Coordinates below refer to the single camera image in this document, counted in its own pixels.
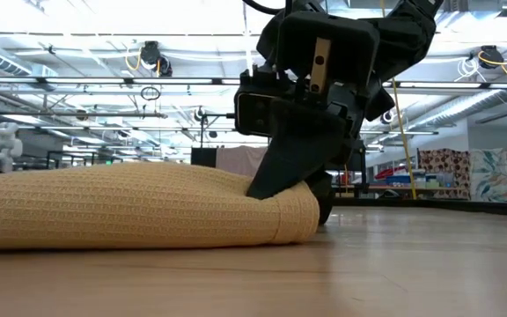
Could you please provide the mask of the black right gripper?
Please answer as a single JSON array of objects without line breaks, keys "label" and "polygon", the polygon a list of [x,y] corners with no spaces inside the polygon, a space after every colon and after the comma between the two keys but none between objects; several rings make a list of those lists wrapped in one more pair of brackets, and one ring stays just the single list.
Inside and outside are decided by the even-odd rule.
[{"label": "black right gripper", "polygon": [[260,200],[364,151],[361,128],[380,101],[372,23],[296,11],[268,33],[258,45],[265,62],[239,76],[239,90],[276,96],[271,142],[246,192]]}]

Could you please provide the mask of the orange waffle weave towel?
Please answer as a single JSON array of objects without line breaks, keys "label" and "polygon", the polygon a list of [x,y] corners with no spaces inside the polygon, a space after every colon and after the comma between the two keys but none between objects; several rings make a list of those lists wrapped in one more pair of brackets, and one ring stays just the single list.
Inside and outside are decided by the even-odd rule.
[{"label": "orange waffle weave towel", "polygon": [[287,245],[316,232],[299,183],[264,200],[247,176],[175,163],[0,174],[0,249],[158,249]]}]

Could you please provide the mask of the pink draped cloth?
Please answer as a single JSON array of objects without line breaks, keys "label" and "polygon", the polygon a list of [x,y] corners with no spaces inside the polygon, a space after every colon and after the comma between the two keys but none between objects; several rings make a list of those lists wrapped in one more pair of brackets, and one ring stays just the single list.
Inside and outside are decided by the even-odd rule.
[{"label": "pink draped cloth", "polygon": [[254,177],[267,152],[267,147],[241,145],[234,148],[218,148],[216,168],[229,173]]}]

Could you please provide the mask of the black distant box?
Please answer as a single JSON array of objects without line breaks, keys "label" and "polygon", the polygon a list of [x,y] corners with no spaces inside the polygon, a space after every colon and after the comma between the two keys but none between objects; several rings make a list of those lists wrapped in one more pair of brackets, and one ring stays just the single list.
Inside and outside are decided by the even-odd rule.
[{"label": "black distant box", "polygon": [[191,164],[216,168],[217,148],[192,148]]}]

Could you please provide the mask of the brown floral fabric panel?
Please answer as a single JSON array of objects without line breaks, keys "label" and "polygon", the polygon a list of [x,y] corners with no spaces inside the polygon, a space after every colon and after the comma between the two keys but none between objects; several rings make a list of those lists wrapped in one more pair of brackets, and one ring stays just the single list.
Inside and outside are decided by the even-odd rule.
[{"label": "brown floral fabric panel", "polygon": [[470,199],[470,152],[452,149],[419,150],[418,166],[426,173],[450,174],[451,188],[454,190],[437,190],[433,197],[437,199],[469,200]]}]

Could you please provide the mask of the teal leaf fabric panel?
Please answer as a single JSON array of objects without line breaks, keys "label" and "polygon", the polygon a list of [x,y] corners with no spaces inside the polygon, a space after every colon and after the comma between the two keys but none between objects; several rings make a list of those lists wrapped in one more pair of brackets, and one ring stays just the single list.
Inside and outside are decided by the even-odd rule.
[{"label": "teal leaf fabric panel", "polygon": [[507,203],[507,150],[473,150],[470,159],[471,200]]}]

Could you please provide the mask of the white humanoid robot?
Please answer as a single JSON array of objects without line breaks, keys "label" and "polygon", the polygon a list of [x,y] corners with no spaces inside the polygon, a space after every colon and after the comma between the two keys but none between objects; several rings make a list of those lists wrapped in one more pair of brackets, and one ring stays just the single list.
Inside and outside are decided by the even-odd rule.
[{"label": "white humanoid robot", "polygon": [[18,130],[17,123],[0,123],[0,171],[3,173],[10,173],[14,159],[22,155],[23,143],[17,137]]}]

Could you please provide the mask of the black distant workstation frame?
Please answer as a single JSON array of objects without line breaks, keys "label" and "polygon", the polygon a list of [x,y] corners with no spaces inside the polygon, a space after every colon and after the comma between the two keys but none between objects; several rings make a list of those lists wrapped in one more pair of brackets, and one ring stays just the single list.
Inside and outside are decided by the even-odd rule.
[{"label": "black distant workstation frame", "polygon": [[226,114],[202,114],[200,120],[200,148],[203,148],[204,145],[204,132],[205,132],[205,122],[208,118],[213,117],[215,119],[219,117],[224,117],[226,119],[235,119],[234,113],[226,113]]},{"label": "black distant workstation frame", "polygon": [[46,154],[47,169],[59,169],[64,166],[112,165],[114,162],[114,156],[101,155],[97,152],[48,151]]}]

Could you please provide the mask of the black metal table frame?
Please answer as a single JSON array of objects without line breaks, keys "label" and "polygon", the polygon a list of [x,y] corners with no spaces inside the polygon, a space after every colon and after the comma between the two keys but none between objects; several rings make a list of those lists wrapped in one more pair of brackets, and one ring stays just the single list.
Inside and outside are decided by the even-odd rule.
[{"label": "black metal table frame", "polygon": [[334,206],[430,208],[479,212],[507,216],[507,203],[469,202],[460,200],[402,200],[402,199],[359,199],[335,198]]}]

